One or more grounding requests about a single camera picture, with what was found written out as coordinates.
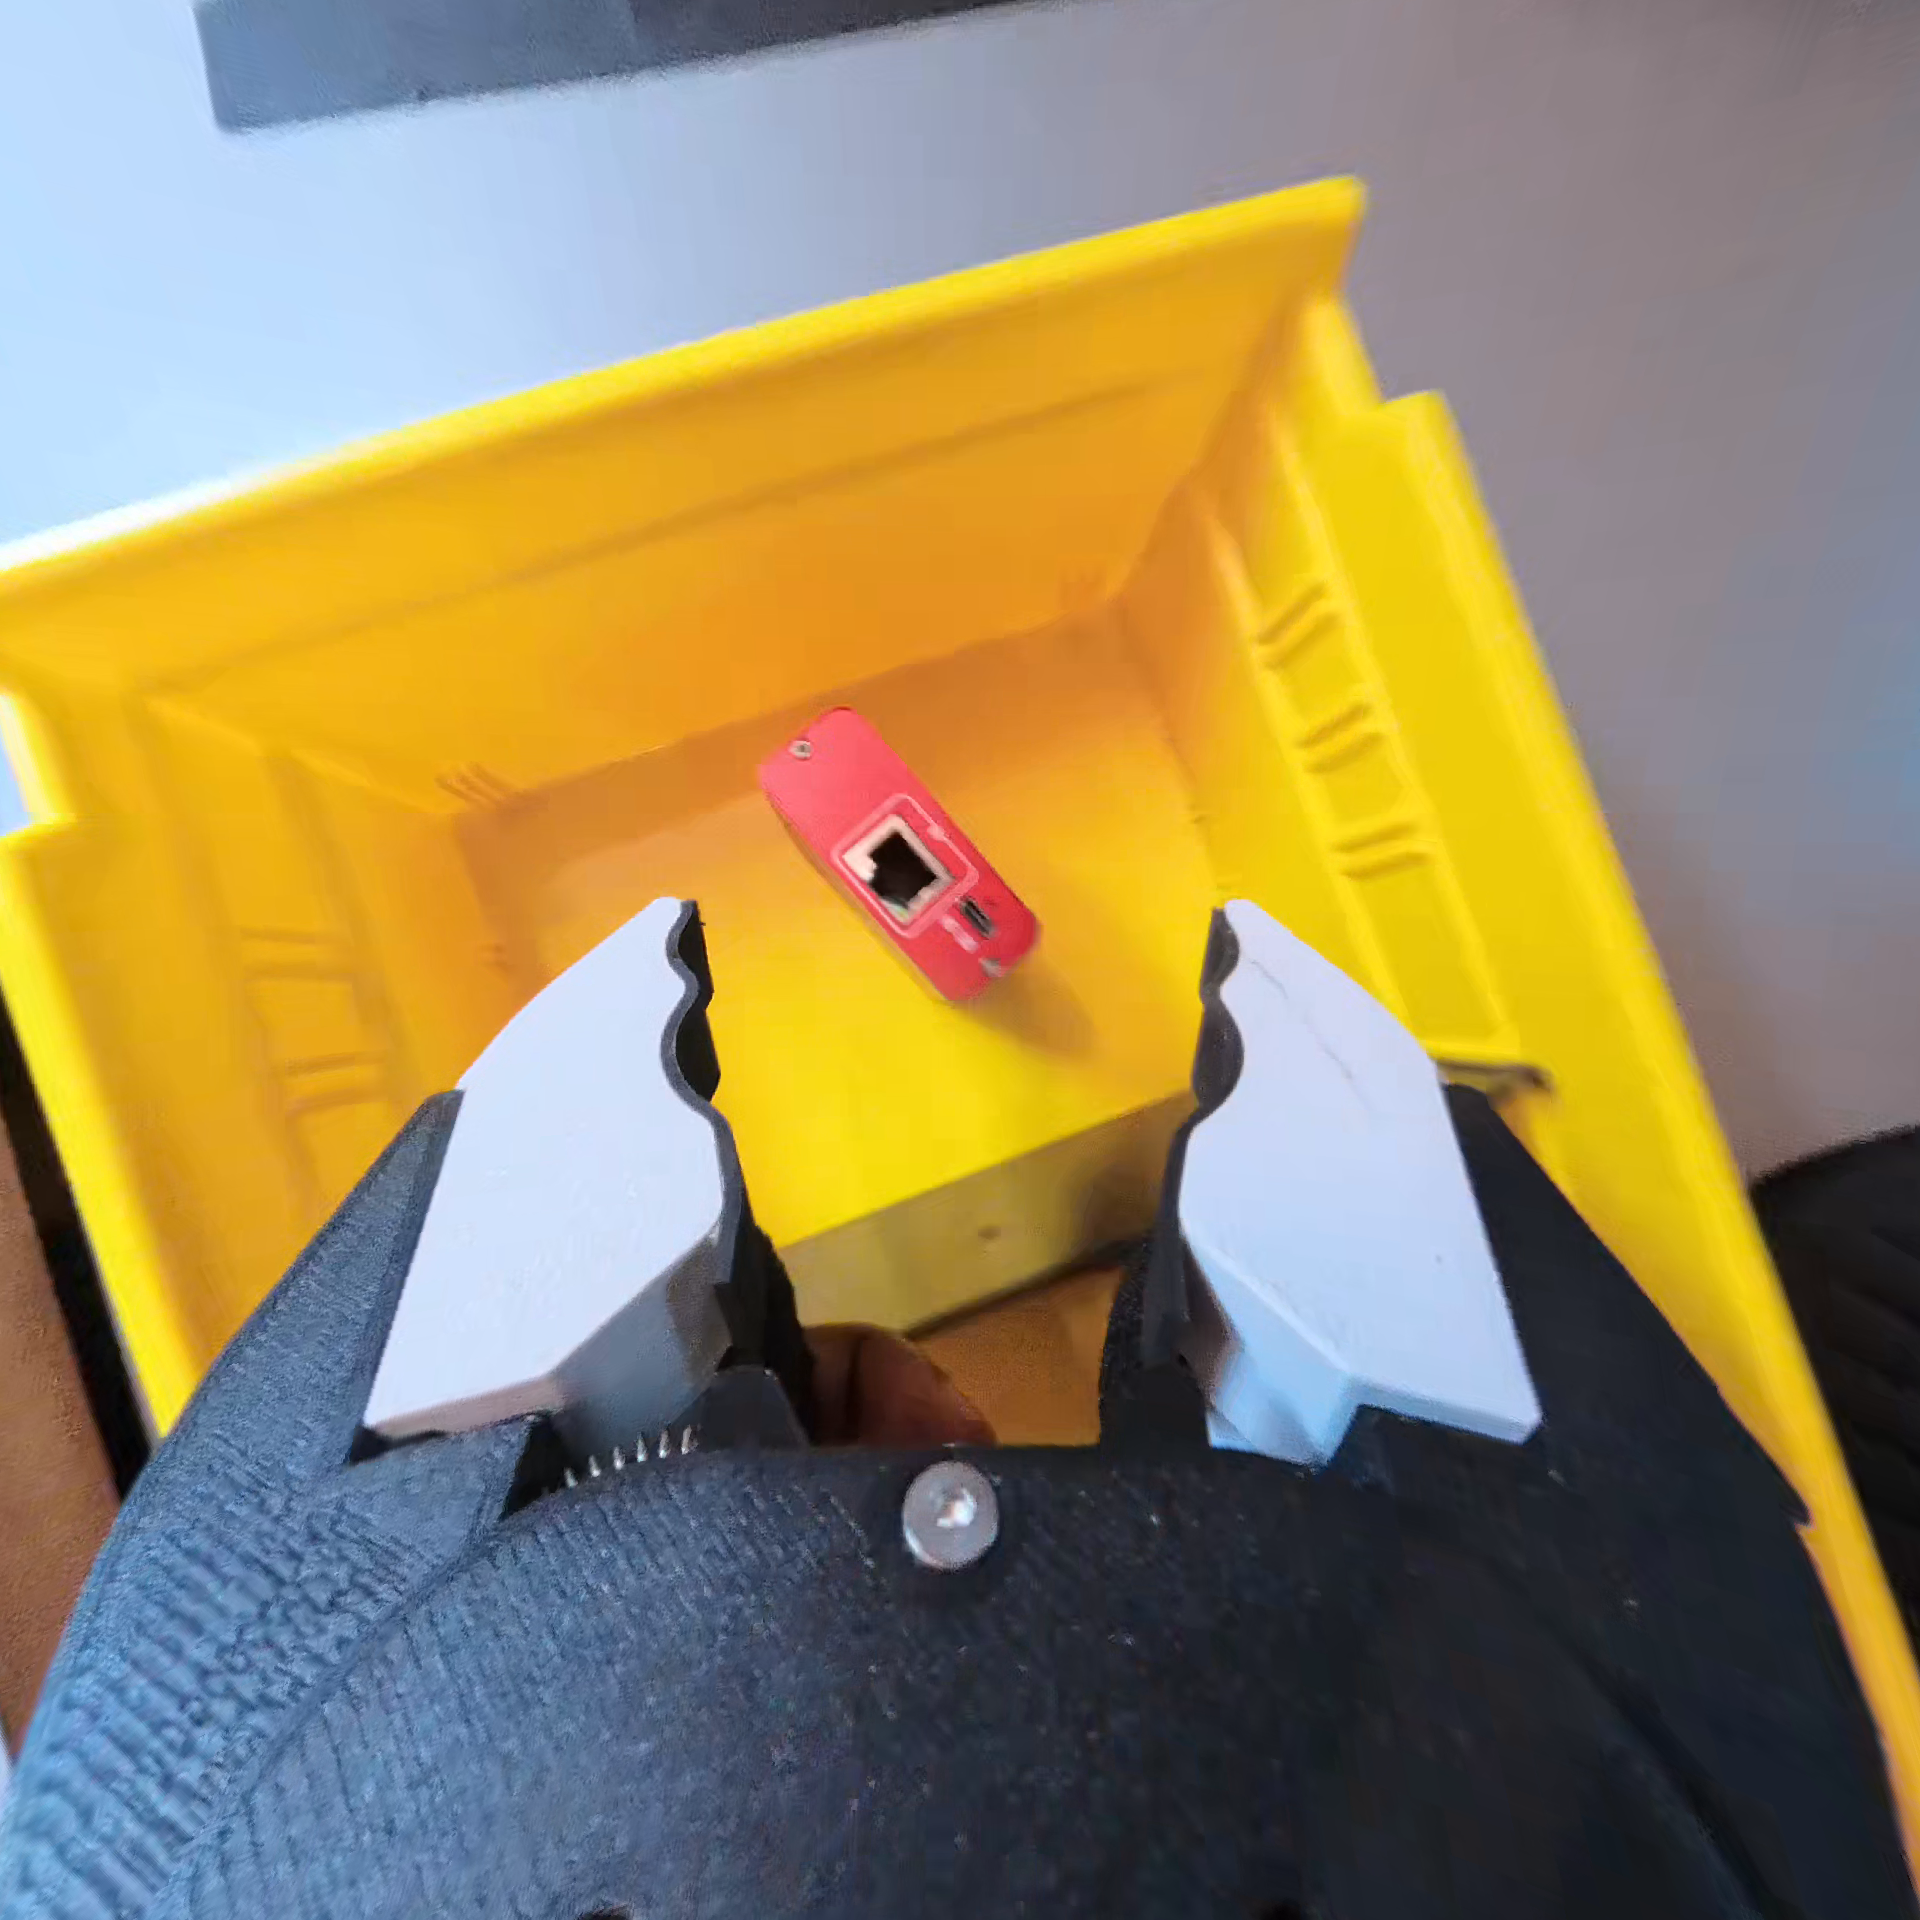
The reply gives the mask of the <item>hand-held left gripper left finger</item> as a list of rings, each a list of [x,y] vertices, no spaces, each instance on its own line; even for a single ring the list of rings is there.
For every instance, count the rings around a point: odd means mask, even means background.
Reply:
[[[746,1219],[714,1103],[697,903],[663,895],[541,986],[458,1084],[365,1427],[547,1418],[571,1463],[674,1445],[737,1343]]]

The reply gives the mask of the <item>yellow plastic bin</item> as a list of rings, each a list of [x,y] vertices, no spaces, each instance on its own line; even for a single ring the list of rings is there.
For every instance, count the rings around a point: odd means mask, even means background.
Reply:
[[[1436,395],[1298,185],[749,326],[4,561],[4,997],[150,1422],[417,1103],[657,895],[782,1249],[1187,1093],[1260,903],[1486,1087],[1916,1660]],[[926,990],[759,769],[862,714],[1039,919]]]

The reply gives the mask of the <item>black tape strip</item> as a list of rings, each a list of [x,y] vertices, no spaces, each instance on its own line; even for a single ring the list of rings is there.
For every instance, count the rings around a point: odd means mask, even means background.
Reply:
[[[365,113],[650,75],[990,3],[196,3],[215,123],[302,129]]]

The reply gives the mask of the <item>grey desk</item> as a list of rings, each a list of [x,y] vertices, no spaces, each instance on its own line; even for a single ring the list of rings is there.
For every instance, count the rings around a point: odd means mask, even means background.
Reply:
[[[1743,1171],[1916,1125],[1916,4],[991,4],[226,133],[4,4],[4,540],[1319,175]]]

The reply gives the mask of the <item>red ethernet splitter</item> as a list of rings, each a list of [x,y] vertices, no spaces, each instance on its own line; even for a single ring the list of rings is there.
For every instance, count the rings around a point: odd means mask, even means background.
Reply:
[[[759,789],[863,930],[942,1001],[978,998],[1035,951],[1038,914],[860,711],[814,717],[759,765]]]

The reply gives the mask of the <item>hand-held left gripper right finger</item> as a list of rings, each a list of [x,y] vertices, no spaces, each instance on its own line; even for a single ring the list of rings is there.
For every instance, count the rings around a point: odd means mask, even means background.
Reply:
[[[1543,1405],[1422,1045],[1245,899],[1213,914],[1202,1010],[1174,1354],[1212,1446],[1326,1467],[1366,1407],[1527,1443]]]

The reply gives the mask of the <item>black mesh pad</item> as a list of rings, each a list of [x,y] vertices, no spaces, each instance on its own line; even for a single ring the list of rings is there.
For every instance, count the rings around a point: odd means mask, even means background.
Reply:
[[[1909,1633],[1918,1633],[1918,1132],[1751,1187],[1767,1253]]]

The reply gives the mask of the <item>person's left hand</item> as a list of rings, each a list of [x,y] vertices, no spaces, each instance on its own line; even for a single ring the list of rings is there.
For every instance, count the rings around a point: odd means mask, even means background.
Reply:
[[[822,1446],[990,1449],[991,1423],[914,1341],[884,1327],[807,1330],[807,1430]]]

